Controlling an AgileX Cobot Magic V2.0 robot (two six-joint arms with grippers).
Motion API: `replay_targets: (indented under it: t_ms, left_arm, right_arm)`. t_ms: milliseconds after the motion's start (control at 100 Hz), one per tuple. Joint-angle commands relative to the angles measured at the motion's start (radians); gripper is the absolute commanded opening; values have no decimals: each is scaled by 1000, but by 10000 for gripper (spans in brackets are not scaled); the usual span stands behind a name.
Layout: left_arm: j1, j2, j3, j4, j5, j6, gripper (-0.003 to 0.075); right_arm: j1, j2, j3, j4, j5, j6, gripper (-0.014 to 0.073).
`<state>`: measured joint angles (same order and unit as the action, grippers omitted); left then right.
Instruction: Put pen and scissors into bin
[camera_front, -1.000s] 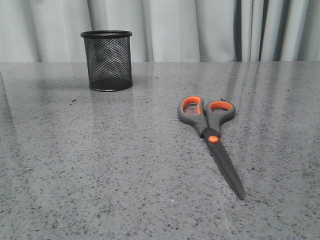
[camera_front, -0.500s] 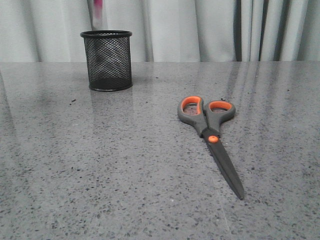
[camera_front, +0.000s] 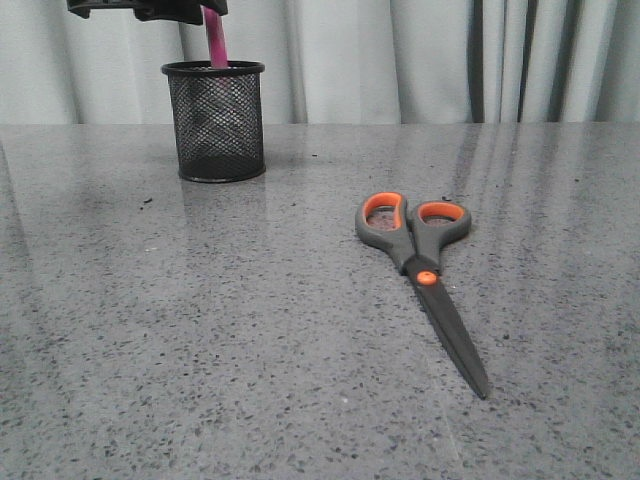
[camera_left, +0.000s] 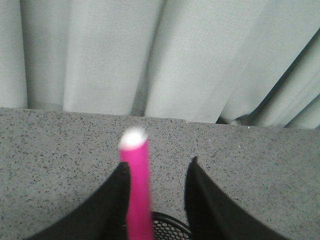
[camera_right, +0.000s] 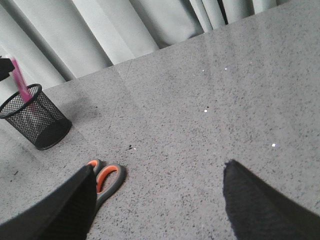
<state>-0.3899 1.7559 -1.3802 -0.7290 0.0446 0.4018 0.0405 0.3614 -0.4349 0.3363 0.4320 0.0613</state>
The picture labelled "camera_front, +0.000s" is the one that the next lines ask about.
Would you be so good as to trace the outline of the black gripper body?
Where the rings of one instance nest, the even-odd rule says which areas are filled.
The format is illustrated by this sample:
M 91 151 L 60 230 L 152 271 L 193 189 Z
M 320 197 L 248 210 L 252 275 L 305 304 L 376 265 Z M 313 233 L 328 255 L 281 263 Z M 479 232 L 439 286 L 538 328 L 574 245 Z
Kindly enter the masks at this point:
M 202 25 L 203 8 L 219 16 L 228 14 L 226 0 L 67 0 L 69 12 L 88 19 L 94 10 L 132 10 L 142 22 L 169 20 Z

